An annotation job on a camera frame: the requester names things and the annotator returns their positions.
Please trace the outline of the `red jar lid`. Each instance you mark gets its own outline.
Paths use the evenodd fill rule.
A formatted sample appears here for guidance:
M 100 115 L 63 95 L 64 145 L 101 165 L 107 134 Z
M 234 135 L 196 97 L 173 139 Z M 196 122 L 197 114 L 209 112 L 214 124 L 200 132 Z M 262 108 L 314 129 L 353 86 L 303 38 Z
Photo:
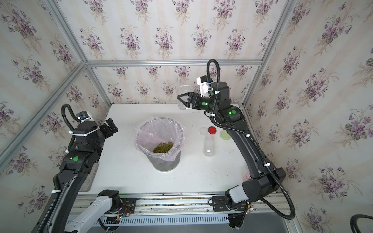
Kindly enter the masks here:
M 210 126 L 210 127 L 208 128 L 208 133 L 209 133 L 210 135 L 215 135 L 215 134 L 217 133 L 217 129 L 216 129 L 215 127 L 213 127 L 213 126 Z

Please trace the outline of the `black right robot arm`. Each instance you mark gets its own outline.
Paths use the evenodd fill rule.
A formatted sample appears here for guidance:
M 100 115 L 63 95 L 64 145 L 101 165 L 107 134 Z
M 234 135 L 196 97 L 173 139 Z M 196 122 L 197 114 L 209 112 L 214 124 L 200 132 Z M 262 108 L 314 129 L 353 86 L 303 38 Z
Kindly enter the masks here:
M 200 93 L 188 92 L 186 101 L 182 104 L 187 108 L 202 110 L 211 123 L 224 129 L 238 147 L 249 169 L 250 178 L 233 188 L 228 189 L 224 201 L 229 210 L 238 208 L 242 202 L 250 204 L 256 201 L 265 203 L 280 217 L 292 220 L 296 216 L 295 206 L 282 182 L 286 177 L 283 168 L 276 167 L 263 152 L 262 148 L 252 137 L 247 120 L 238 107 L 231 104 L 230 88 L 220 80 L 220 66 L 217 60 L 207 63 L 207 73 L 201 81 L 207 84 L 207 91 Z M 282 213 L 265 198 L 277 191 L 284 194 L 289 214 Z

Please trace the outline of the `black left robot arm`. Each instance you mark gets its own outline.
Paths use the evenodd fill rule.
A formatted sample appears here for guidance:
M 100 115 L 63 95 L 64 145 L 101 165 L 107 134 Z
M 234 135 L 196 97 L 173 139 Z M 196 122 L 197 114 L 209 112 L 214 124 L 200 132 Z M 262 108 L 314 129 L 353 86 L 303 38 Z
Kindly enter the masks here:
M 61 116 L 69 128 L 71 141 L 60 172 L 53 178 L 51 198 L 32 230 L 34 233 L 64 232 L 75 199 L 101 158 L 105 140 L 118 132 L 112 119 L 98 125 L 86 111 L 74 114 L 69 104 L 62 105 Z

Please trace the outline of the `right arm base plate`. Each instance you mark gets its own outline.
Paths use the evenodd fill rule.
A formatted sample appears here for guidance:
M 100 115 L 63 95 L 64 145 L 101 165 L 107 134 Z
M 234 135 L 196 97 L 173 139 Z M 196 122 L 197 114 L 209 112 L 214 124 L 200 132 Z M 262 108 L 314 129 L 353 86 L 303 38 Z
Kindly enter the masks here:
M 208 204 L 213 212 L 243 212 L 248 208 L 248 203 L 245 201 L 232 203 L 229 207 L 224 196 L 213 196 L 208 200 Z

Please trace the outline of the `red lid bean jar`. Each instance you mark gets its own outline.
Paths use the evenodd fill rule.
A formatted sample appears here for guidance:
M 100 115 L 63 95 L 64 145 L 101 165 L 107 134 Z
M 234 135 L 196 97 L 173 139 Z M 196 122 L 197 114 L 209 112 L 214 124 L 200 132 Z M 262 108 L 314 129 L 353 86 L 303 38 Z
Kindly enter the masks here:
M 203 153 L 208 157 L 215 155 L 215 140 L 212 135 L 205 136 Z

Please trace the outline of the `green lid bean jar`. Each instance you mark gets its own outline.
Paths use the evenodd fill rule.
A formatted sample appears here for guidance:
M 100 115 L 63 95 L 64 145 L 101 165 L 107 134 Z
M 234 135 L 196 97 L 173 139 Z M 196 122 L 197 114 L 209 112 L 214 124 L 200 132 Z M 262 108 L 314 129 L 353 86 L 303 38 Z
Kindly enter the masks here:
M 186 95 L 186 93 L 188 92 L 192 92 L 192 88 L 190 85 L 186 84 L 186 85 L 181 85 L 177 87 L 177 90 L 176 90 L 177 96 L 182 95 L 181 97 L 182 102 L 179 99 L 177 99 L 177 104 L 178 104 L 179 110 L 181 111 L 189 110 L 189 108 L 186 107 L 185 104 L 183 103 L 183 102 L 187 102 L 188 100 L 188 95 Z

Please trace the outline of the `green jar lid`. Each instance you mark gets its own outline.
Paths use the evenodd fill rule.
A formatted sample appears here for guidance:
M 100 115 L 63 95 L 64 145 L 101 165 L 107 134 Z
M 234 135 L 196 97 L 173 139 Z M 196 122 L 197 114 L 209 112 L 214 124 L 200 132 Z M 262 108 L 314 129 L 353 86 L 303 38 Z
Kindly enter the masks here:
M 229 133 L 226 130 L 222 130 L 220 132 L 220 137 L 223 140 L 230 140 L 231 139 L 231 136 L 229 135 Z

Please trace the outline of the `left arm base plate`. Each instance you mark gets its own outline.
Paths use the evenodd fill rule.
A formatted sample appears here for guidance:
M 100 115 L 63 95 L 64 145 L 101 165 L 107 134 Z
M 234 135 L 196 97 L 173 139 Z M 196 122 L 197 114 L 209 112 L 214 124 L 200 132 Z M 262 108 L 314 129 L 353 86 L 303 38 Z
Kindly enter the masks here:
M 119 218 L 128 217 L 135 213 L 136 198 L 121 198 L 120 207 L 114 209 L 113 214 L 117 214 Z

